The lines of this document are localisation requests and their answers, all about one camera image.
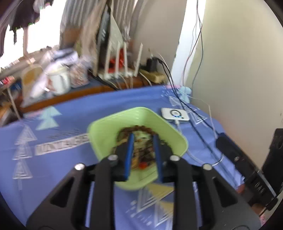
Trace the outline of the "dark hanging jacket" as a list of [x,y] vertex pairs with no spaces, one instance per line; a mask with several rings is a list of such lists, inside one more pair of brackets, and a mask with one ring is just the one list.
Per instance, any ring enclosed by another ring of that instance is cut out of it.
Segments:
[[1,57],[4,54],[4,40],[7,27],[14,33],[17,42],[17,30],[35,24],[40,18],[40,10],[53,5],[54,1],[1,1]]

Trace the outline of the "clear plastic jar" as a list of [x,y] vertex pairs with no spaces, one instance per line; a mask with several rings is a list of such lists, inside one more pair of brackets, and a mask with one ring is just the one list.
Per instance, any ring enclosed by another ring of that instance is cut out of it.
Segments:
[[88,79],[88,63],[79,61],[71,66],[69,71],[71,88],[78,88],[89,84]]

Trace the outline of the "grey right curtain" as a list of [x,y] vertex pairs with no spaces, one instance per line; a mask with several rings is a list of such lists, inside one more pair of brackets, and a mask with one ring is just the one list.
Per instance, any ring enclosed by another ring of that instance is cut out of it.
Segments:
[[[94,9],[102,1],[66,1],[60,23],[59,48],[74,46]],[[111,13],[125,40],[136,31],[143,1],[111,1]]]

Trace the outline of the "white power bank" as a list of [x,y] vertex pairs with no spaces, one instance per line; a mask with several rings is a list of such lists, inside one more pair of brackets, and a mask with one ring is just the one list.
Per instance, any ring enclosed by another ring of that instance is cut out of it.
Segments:
[[189,115],[185,110],[174,108],[161,108],[161,115],[168,121],[188,122],[190,120]]

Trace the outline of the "covered black monitor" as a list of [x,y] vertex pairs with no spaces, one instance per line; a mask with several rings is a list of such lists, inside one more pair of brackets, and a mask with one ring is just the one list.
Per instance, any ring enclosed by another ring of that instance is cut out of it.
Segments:
[[89,58],[95,76],[105,65],[109,42],[114,46],[118,42],[124,43],[114,10],[114,1],[99,1],[87,17],[78,41],[81,56]]

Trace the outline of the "wooden desk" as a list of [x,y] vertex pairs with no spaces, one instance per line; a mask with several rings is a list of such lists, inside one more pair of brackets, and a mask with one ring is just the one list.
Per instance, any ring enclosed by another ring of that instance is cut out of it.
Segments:
[[106,93],[109,91],[117,91],[117,89],[114,89],[114,86],[109,87],[95,79],[92,79],[88,85],[71,89],[70,91],[68,91],[66,94],[63,95],[54,96],[52,94],[46,93],[45,95],[41,96],[39,99],[30,99],[29,101],[23,100],[19,106],[19,110],[22,114],[25,114],[43,109],[45,107],[71,101],[77,98],[81,98],[93,94]]

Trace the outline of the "colourful beaded jewelry pile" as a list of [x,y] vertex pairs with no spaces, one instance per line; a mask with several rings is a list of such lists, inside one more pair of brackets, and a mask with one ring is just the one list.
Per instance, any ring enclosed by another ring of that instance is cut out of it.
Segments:
[[144,170],[155,163],[155,153],[153,147],[152,136],[156,134],[154,131],[129,131],[122,129],[118,132],[116,146],[113,148],[113,154],[121,144],[127,142],[130,133],[134,134],[134,150],[131,159],[132,170]]

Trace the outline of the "white enamel mug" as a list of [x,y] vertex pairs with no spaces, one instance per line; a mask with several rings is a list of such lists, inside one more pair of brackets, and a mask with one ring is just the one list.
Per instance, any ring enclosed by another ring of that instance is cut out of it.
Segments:
[[47,72],[47,88],[53,95],[66,94],[71,89],[69,68],[66,65],[57,66]]

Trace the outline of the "green plastic basket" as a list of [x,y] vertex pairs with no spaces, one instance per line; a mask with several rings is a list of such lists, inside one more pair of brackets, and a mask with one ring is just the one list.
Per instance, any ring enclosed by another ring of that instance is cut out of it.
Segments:
[[133,126],[145,126],[159,135],[172,149],[173,154],[182,156],[187,151],[186,138],[166,120],[154,111],[145,107],[127,109],[92,122],[88,127],[89,140],[99,163],[94,169],[95,182],[107,186],[115,182],[124,190],[139,190],[158,177],[157,166],[153,164],[144,170],[134,169],[125,181],[124,169],[117,176],[107,157],[112,154],[117,144],[117,136],[121,129]]

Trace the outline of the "black power adapter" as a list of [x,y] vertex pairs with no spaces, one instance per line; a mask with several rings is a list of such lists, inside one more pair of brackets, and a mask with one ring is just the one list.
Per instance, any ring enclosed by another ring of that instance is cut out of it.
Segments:
[[147,72],[157,72],[158,58],[152,57],[148,58],[146,61],[146,71]]

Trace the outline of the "beige power strip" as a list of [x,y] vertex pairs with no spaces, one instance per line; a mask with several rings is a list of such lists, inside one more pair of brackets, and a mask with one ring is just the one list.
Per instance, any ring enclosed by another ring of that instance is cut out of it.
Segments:
[[163,84],[166,83],[166,76],[159,72],[147,72],[145,70],[140,70],[139,73],[147,78],[149,81],[155,84]]

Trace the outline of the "white wifi router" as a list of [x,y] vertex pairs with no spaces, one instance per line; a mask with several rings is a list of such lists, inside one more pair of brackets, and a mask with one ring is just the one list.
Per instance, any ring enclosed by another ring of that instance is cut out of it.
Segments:
[[104,69],[98,71],[98,77],[103,80],[137,77],[140,69],[142,50],[143,44],[141,43],[137,59],[131,68],[128,63],[127,44],[125,42],[123,44],[118,42],[117,45],[114,46],[109,42]]

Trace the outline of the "white yellow chair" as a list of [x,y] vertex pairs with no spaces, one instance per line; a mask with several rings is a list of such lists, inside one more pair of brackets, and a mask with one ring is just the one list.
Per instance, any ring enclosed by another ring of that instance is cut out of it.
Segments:
[[22,80],[22,103],[21,108],[28,107],[29,105],[39,101],[43,98],[43,90],[39,90],[35,95],[32,94],[34,86],[43,72],[39,64],[32,64],[26,67],[21,73]]

